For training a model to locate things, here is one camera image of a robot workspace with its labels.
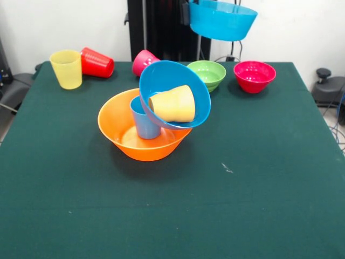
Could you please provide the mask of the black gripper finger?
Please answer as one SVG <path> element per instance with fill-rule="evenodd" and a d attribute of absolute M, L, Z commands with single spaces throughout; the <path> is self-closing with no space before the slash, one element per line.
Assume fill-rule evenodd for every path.
<path fill-rule="evenodd" d="M 181 2 L 181 24 L 185 26 L 190 25 L 190 12 L 188 2 Z"/>

